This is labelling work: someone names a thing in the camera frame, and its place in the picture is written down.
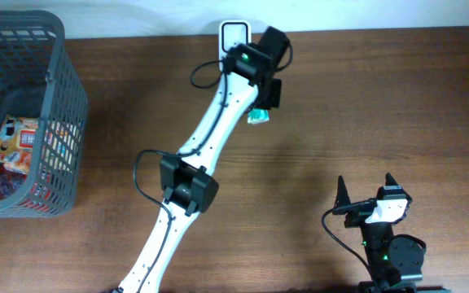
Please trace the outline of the beige snack bag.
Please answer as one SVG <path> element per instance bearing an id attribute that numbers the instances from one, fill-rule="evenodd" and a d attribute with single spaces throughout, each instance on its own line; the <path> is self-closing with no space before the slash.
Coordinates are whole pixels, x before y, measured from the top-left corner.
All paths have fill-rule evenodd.
<path id="1" fill-rule="evenodd" d="M 0 128 L 0 164 L 13 173 L 27 174 L 38 119 L 6 115 Z"/>

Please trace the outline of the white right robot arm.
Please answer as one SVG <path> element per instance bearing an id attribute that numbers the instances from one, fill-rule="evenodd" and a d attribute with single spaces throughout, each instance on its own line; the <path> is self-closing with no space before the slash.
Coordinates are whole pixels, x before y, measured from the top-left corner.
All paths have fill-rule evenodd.
<path id="1" fill-rule="evenodd" d="M 332 213 L 344 215 L 345 228 L 358 228 L 366 253 L 369 282 L 360 282 L 359 292 L 415 292 L 423 279 L 426 243 L 408 234 L 393 233 L 393 226 L 406 217 L 411 196 L 391 174 L 374 198 L 352 202 L 344 179 L 338 177 Z"/>

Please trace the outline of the teal tissue pack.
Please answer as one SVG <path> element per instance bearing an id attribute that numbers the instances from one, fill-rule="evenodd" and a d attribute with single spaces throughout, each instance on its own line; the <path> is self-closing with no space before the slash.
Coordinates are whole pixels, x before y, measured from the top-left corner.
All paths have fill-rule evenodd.
<path id="1" fill-rule="evenodd" d="M 262 123 L 268 122 L 269 120 L 270 120 L 269 113 L 265 109 L 253 108 L 248 113 L 248 123 L 250 125 L 262 124 Z"/>

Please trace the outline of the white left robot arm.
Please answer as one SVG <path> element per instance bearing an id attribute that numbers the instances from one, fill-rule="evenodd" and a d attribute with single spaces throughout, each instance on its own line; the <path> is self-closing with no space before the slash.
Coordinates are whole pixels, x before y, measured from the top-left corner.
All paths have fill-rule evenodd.
<path id="1" fill-rule="evenodd" d="M 242 116 L 263 120 L 280 104 L 285 69 L 283 56 L 293 55 L 285 32 L 269 26 L 258 42 L 231 47 L 218 60 L 217 91 L 189 139 L 175 153 L 160 155 L 162 199 L 160 212 L 134 266 L 116 287 L 117 292 L 157 292 L 184 234 L 211 206 L 219 190 L 214 179 L 217 161 Z"/>

